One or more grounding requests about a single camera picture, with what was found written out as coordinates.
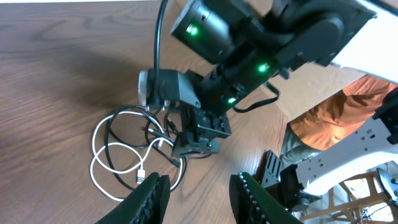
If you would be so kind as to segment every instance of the usb connector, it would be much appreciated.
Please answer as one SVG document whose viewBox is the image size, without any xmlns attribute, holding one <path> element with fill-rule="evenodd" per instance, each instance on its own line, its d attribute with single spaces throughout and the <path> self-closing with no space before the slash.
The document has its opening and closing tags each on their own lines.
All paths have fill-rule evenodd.
<svg viewBox="0 0 398 224">
<path fill-rule="evenodd" d="M 137 170 L 137 184 L 141 184 L 145 179 L 145 170 Z"/>
</svg>

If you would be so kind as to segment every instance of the table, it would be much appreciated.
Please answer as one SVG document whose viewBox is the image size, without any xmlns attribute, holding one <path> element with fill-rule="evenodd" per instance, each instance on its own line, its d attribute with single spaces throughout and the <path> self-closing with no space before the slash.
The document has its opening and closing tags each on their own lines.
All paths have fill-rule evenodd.
<svg viewBox="0 0 398 224">
<path fill-rule="evenodd" d="M 114 107 L 138 104 L 137 76 L 152 66 L 158 7 L 152 1 L 1 5 L 0 223 L 94 223 L 118 204 L 91 182 L 90 139 Z M 160 64 L 206 74 L 211 65 L 169 35 L 179 11 L 174 3 L 167 9 Z M 255 91 L 239 106 L 263 98 Z M 279 152 L 287 118 L 275 105 L 248 114 L 230 111 L 228 117 L 232 136 L 221 141 L 220 154 L 189 161 L 165 223 L 234 223 L 230 175 L 254 174 L 265 150 Z M 113 128 L 140 144 L 145 122 L 121 115 Z M 97 146 L 102 144 L 98 138 Z M 117 169 L 137 162 L 132 152 L 116 148 L 111 155 Z M 155 151 L 144 168 L 172 180 L 178 172 Z M 94 175 L 111 194 L 128 195 L 98 164 Z M 134 185 L 136 175 L 122 178 Z"/>
</svg>

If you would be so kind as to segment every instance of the wood grain surface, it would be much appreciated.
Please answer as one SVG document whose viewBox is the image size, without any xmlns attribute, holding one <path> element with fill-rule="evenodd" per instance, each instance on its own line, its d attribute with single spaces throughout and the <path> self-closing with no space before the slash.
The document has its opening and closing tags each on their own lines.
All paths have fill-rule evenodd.
<svg viewBox="0 0 398 224">
<path fill-rule="evenodd" d="M 94 223 L 118 204 L 90 179 L 91 135 L 115 106 L 138 104 L 137 77 L 153 63 L 158 8 L 157 1 L 0 5 L 0 223 Z M 169 34 L 179 11 L 170 3 L 161 66 L 205 75 L 211 65 Z M 263 98 L 255 91 L 239 106 Z M 165 223 L 234 223 L 230 175 L 255 174 L 262 153 L 280 149 L 287 118 L 275 105 L 247 114 L 230 111 L 228 117 L 232 136 L 221 141 L 220 154 L 188 162 Z M 140 144 L 145 122 L 121 115 L 113 128 Z M 96 143 L 101 147 L 102 138 Z M 137 162 L 120 147 L 112 147 L 111 155 L 117 169 Z M 178 172 L 155 151 L 144 168 L 172 180 Z M 128 195 L 97 164 L 94 175 L 111 194 Z M 122 178 L 135 185 L 136 172 Z"/>
</svg>

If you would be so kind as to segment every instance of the gray pants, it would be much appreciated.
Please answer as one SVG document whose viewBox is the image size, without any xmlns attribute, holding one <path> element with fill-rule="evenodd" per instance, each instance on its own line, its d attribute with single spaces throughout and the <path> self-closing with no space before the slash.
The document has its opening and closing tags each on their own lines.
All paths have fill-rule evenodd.
<svg viewBox="0 0 398 224">
<path fill-rule="evenodd" d="M 290 124 L 286 127 L 285 138 L 280 151 L 279 159 L 282 161 L 282 167 L 286 168 L 291 164 L 300 162 L 303 159 L 311 156 L 312 153 L 321 152 L 318 149 L 314 149 L 304 142 L 293 132 Z"/>
</svg>

